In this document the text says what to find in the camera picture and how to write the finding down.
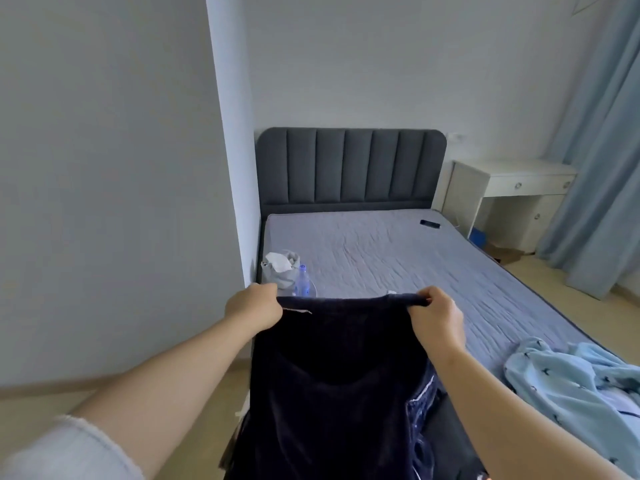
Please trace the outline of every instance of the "beige floor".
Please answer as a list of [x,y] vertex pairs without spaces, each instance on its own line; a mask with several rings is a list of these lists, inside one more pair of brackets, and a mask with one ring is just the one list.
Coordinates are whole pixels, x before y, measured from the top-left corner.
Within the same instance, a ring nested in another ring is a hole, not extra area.
[[[640,364],[640,308],[615,295],[598,301],[564,286],[563,274],[533,257],[507,268],[566,314],[585,332],[628,362]],[[161,480],[222,478],[218,460],[236,427],[234,412],[242,406],[248,371],[227,373],[202,415],[158,476]],[[0,401],[0,458],[37,437],[49,419],[72,409],[89,392]]]

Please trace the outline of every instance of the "plastic bottle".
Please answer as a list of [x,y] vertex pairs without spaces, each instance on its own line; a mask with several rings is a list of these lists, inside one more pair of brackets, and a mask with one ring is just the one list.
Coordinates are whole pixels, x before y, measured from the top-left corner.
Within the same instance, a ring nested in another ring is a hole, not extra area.
[[296,289],[294,291],[295,296],[309,296],[311,289],[311,280],[307,273],[307,266],[300,265],[300,272],[298,273],[298,279],[296,281]]

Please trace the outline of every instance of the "person's right arm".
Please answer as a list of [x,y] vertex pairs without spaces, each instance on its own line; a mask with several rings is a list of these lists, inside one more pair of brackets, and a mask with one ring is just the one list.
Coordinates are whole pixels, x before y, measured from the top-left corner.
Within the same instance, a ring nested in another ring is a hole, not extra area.
[[463,315],[437,287],[411,306],[413,330],[493,480],[630,480],[512,393],[465,349]]

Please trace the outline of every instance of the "sleeve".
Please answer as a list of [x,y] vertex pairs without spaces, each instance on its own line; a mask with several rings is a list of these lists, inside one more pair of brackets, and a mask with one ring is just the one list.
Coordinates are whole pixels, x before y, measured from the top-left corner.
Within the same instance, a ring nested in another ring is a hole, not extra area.
[[0,480],[144,480],[140,468],[105,433],[61,416],[36,442],[6,460]]

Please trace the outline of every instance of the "curtain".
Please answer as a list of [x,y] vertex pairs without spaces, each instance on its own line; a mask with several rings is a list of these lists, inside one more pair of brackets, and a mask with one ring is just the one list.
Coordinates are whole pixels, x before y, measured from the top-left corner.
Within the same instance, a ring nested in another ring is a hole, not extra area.
[[640,0],[617,0],[545,158],[578,169],[536,253],[603,298],[640,255]]

